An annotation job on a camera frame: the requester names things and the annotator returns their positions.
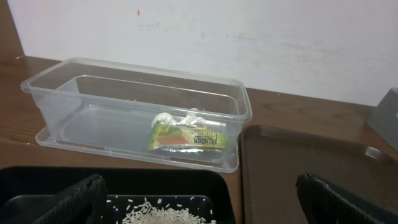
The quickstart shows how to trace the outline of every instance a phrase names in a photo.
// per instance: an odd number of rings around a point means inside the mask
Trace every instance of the white crumpled plastic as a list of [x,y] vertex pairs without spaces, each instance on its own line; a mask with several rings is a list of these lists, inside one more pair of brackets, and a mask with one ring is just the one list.
[[158,121],[160,121],[162,124],[168,124],[168,125],[178,125],[178,124],[194,125],[196,123],[204,123],[206,122],[206,119],[197,117],[195,113],[189,112],[186,115],[186,117],[181,119],[181,121],[176,122],[171,114],[160,113],[152,121],[152,127],[154,127],[156,122]]

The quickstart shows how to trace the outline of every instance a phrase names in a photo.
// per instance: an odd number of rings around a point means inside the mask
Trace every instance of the brown wooden surface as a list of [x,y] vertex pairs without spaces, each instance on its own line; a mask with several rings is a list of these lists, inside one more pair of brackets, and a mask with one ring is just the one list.
[[[45,122],[32,97],[20,84],[58,61],[22,57],[0,63],[0,168],[10,166],[176,167],[148,162],[96,156],[39,146],[35,135]],[[372,107],[248,89],[253,119],[246,126],[261,124],[368,144],[398,159],[397,154],[364,120]],[[241,223],[241,169],[221,174],[227,182],[236,221]]]
[[0,0],[0,62],[24,54],[7,0]]

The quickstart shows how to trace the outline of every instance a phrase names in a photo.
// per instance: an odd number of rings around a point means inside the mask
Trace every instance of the transparent plastic box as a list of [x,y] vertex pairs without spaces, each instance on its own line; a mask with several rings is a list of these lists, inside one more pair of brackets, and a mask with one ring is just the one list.
[[[252,112],[236,80],[158,68],[71,58],[21,84],[47,123],[40,145],[194,169],[234,172],[237,139]],[[188,114],[226,134],[222,152],[148,150],[159,113]]]

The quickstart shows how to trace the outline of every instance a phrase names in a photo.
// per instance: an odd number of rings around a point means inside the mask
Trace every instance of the white wall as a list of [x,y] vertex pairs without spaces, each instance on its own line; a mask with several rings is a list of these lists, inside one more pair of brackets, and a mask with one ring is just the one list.
[[28,56],[169,68],[366,105],[377,105],[398,86],[397,0],[9,0],[9,5]]

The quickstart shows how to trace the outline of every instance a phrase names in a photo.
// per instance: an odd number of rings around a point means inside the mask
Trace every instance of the black tray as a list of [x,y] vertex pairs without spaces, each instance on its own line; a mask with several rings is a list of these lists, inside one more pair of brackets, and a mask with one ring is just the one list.
[[[106,203],[102,223],[121,223],[127,206],[131,205],[131,211],[133,206],[144,203],[145,198],[154,207],[165,207],[169,203],[174,209],[189,208],[190,213],[205,218],[206,222],[235,223],[228,188],[215,172],[87,167],[0,170],[0,222],[91,174],[102,175],[108,189],[110,202]],[[162,199],[160,205],[157,204],[159,198]]]

